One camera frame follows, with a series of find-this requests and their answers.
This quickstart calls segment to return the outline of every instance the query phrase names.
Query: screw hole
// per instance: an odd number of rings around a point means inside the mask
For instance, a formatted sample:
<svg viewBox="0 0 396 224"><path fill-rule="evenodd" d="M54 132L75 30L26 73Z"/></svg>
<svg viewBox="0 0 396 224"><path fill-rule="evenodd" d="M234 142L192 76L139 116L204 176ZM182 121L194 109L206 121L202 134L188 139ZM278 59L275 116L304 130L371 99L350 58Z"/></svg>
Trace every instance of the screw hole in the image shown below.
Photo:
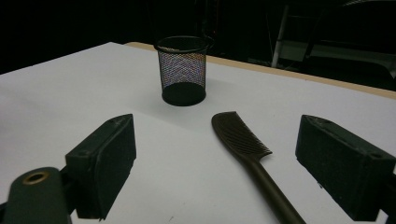
<svg viewBox="0 0 396 224"><path fill-rule="evenodd" d="M26 178L23 179L23 184L24 185L38 184L41 181L47 179L49 177L49 175L50 174L48 172L37 172L37 173L30 174Z"/></svg>

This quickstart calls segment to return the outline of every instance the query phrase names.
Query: white surface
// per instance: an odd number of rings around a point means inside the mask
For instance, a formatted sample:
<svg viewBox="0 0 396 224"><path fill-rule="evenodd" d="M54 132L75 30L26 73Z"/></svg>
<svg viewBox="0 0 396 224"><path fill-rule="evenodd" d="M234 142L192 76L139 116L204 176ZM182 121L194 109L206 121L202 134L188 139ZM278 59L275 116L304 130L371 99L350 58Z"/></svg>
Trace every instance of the white surface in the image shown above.
<svg viewBox="0 0 396 224"><path fill-rule="evenodd" d="M302 114L329 119L396 155L396 101L311 81L207 64L207 96L161 98L157 53L113 43L0 76L0 203L11 182L64 155L107 119L134 114L137 159L106 224L276 223L215 136L236 111L274 153L262 164L307 223L354 223L297 162ZM74 223L97 223L78 219ZM378 223L385 223L381 214Z"/></svg>

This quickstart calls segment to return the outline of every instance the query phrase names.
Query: brush bristles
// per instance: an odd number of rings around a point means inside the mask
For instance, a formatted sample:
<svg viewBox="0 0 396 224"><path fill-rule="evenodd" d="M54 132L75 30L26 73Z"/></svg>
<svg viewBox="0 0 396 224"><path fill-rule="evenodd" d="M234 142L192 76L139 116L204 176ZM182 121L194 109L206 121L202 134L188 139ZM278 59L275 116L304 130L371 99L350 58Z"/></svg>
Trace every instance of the brush bristles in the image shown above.
<svg viewBox="0 0 396 224"><path fill-rule="evenodd" d="M226 112L218 114L219 131L223 140L236 153L242 154L260 154L265 156L272 152L266 147L262 141L249 129L244 121L236 112Z"/></svg>

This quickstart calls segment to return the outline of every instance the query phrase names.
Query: chair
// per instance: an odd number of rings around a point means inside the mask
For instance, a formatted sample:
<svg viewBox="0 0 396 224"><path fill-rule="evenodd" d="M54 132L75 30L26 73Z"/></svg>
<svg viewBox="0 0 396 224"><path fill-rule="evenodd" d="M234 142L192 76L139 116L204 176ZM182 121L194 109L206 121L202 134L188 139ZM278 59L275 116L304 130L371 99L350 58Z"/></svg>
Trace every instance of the chair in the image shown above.
<svg viewBox="0 0 396 224"><path fill-rule="evenodd" d="M393 64L396 60L395 11L395 0L354 0L327 10L311 35L300 72L396 91L396 79L378 62L383 55L390 55ZM315 55L318 46L336 47L340 53ZM345 57L348 49L360 55Z"/></svg>

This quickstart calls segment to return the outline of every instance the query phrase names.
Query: cup rim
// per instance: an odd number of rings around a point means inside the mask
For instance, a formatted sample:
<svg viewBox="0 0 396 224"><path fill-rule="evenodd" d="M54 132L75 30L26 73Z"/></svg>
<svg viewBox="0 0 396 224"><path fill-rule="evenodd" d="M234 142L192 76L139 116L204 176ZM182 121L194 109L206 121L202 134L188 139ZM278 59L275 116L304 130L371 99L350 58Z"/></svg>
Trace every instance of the cup rim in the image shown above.
<svg viewBox="0 0 396 224"><path fill-rule="evenodd" d="M167 48L162 48L160 47L161 43L163 43L164 41L167 41L169 39L175 39L175 38L193 38L193 39L199 39L202 40L205 44L201 47L201 48L197 48L197 49L167 49ZM198 52L198 51L202 51L202 50L206 50L209 47L209 43L206 39L199 37L199 36L194 36L194 35L172 35L172 36L168 36L165 37L159 41L157 41L154 44L154 48L156 50L158 50L159 52L163 52L163 53L170 53L170 54L182 54L182 53L194 53L194 52Z"/></svg>

